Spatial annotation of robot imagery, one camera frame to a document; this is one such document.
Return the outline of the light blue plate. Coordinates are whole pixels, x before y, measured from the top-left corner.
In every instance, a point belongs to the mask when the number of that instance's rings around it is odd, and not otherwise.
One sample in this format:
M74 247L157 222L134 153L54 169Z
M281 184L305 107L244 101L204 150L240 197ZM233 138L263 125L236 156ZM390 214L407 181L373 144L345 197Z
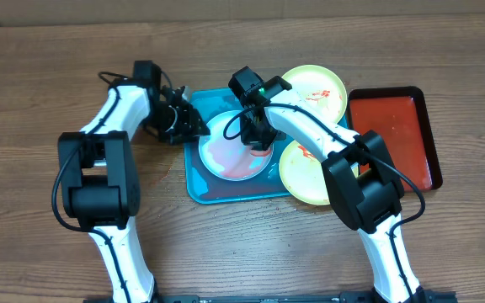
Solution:
M218 178L227 181L243 181L257 176L269 164L272 152L267 157L250 154L251 147L241 142L240 136L227 140L224 129L227 123L239 113L231 110L212 118L206 125L211 133L199 139L198 152L205 167Z

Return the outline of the yellow plate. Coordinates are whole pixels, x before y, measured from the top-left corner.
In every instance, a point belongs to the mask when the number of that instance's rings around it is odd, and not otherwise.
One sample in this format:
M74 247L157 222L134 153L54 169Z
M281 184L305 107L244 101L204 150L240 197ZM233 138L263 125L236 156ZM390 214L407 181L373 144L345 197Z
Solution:
M301 144L292 141L280 157L280 179L298 200L309 205L330 205L321 163Z
M342 80L331 70L318 65L290 69L283 76L301 98L338 124L347 109L347 92Z

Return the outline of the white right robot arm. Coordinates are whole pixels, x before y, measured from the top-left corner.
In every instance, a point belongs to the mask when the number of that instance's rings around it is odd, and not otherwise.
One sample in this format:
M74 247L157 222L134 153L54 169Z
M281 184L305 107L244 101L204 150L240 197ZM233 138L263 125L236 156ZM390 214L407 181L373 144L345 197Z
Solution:
M402 225L422 214L402 218L404 188L413 182L395 168L383 139L373 130L360 135L330 122L282 77L264 81L246 66L228 87L243 107L235 117L243 145L265 152L286 134L320 162L333 211L363 242L377 300L424 302L401 233Z

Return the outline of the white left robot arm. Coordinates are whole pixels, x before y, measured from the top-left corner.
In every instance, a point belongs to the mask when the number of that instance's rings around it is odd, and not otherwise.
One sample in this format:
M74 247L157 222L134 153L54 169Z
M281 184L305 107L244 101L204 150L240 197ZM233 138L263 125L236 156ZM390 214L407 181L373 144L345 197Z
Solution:
M88 234L104 260L110 302L153 302L157 286L137 235L141 189L131 140L144 130L169 145L197 141L210 130L153 61L135 61L131 76L99 72L106 102L81 130L57 142L59 171L51 194L57 221Z

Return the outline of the red black-rimmed tray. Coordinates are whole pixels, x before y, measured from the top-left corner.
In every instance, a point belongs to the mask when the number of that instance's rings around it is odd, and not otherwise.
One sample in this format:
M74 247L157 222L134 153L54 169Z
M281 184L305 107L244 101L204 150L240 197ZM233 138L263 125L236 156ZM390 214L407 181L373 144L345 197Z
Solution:
M361 88L349 93L348 126L382 137L397 170L423 191L439 189L442 173L424 93L414 86Z

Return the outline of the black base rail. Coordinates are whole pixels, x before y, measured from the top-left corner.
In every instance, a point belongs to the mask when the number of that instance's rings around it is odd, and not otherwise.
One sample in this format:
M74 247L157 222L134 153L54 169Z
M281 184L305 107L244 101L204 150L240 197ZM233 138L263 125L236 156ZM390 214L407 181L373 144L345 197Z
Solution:
M111 298L84 299L83 303L113 302ZM371 303L385 302L375 291L344 291L338 295L287 295L287 296L224 296L199 297L198 295L157 295L154 303ZM457 303L454 292L422 290L417 302Z

